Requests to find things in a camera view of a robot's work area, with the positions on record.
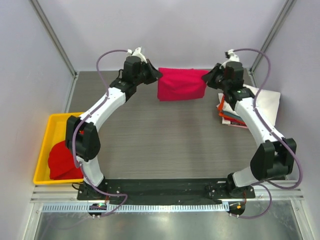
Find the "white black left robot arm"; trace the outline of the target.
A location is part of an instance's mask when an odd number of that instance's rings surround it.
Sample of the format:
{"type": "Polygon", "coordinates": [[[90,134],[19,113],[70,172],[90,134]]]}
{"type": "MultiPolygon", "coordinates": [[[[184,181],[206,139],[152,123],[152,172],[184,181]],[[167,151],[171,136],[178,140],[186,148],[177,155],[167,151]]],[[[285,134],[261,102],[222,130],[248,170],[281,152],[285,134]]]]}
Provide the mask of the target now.
{"type": "Polygon", "coordinates": [[[67,119],[65,145],[72,154],[75,167],[81,170],[84,181],[91,185],[88,193],[95,200],[106,195],[106,187],[101,184],[105,177],[98,161],[100,128],[115,110],[136,93],[139,85],[152,84],[161,77],[162,74],[149,59],[128,56],[104,95],[80,116],[72,115],[67,119]]]}

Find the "pink t-shirt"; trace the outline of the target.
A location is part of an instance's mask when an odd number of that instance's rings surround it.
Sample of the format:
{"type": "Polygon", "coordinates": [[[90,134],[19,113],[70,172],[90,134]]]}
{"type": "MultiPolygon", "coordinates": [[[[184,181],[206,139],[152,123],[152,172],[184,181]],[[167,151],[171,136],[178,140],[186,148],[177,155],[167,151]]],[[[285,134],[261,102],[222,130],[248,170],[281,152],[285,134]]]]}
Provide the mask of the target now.
{"type": "Polygon", "coordinates": [[[157,84],[157,98],[161,102],[201,99],[207,84],[202,76],[209,71],[204,69],[164,68],[158,69],[162,77],[157,84]]]}

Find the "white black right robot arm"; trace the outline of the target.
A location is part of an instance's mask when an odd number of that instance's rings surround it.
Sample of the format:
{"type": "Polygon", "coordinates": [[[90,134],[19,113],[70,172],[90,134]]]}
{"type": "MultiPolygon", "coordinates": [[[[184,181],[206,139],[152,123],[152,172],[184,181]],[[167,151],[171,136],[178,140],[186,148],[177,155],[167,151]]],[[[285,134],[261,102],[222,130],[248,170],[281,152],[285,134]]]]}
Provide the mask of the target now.
{"type": "Polygon", "coordinates": [[[257,145],[249,166],[227,176],[225,191],[231,198],[237,198],[252,184],[291,174],[294,167],[292,155],[297,149],[292,138],[285,138],[257,112],[256,96],[244,86],[243,75],[242,63],[228,61],[217,63],[202,76],[208,87],[223,91],[224,100],[244,121],[257,145]]]}

